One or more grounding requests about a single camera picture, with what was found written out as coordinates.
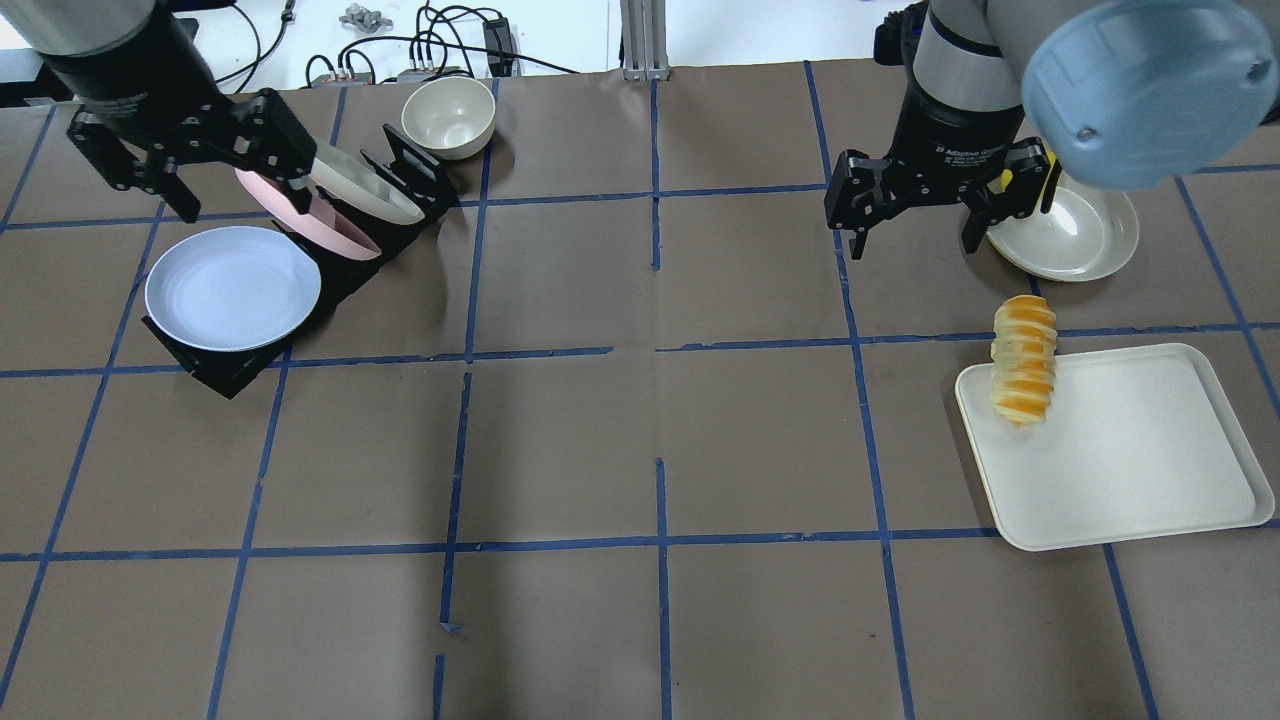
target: bread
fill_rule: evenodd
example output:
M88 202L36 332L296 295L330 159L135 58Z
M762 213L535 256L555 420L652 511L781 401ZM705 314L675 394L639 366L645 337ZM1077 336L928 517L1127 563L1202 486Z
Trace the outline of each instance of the bread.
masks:
M1014 425L1044 421L1053 393L1056 319L1034 295L1010 297L996 310L991 404Z

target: metal post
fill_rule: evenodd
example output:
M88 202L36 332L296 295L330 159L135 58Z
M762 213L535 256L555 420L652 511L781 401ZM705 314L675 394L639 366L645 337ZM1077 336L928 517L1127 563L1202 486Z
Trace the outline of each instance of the metal post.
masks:
M667 0L621 0L622 76L667 79Z

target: rectangular tray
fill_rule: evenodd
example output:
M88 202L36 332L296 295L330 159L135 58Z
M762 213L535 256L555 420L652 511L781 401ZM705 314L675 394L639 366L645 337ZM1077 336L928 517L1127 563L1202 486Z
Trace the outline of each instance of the rectangular tray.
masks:
M956 378L1000 534L1029 551L1260 525L1275 496L1212 365L1181 343L1057 357L1044 421L991 405L992 365Z

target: plate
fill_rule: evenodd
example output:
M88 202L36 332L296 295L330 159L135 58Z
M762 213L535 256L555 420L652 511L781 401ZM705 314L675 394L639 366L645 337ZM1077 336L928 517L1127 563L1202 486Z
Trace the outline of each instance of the plate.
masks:
M275 231L214 228L161 255L143 293L151 320L174 340L252 350L302 324L320 297L320 268Z
M1010 218L987 231L997 252L1028 273L1061 282L1105 278L1138 249L1138 214L1123 192L1061 176L1048 213Z
M236 170L236 178L275 219L320 247L351 260L372 260L383 254L365 231L338 213L324 197L314 196L311 209L301 215L289 199L262 176Z
M956 378L996 528L1041 551L1260 525L1275 496L1212 365L1181 343L1062 355L1044 421L991 406L992 365Z
M426 217L421 208L378 173L323 140L316 140L311 179L352 208L388 223L410 225Z

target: light blue joint cover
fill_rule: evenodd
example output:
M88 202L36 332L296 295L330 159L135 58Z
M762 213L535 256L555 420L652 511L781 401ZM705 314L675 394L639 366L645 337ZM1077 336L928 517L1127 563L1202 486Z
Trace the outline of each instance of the light blue joint cover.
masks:
M1230 0L1114 0L1039 46L1023 104L1062 168L1133 190L1197 170L1244 140L1276 100L1267 31Z

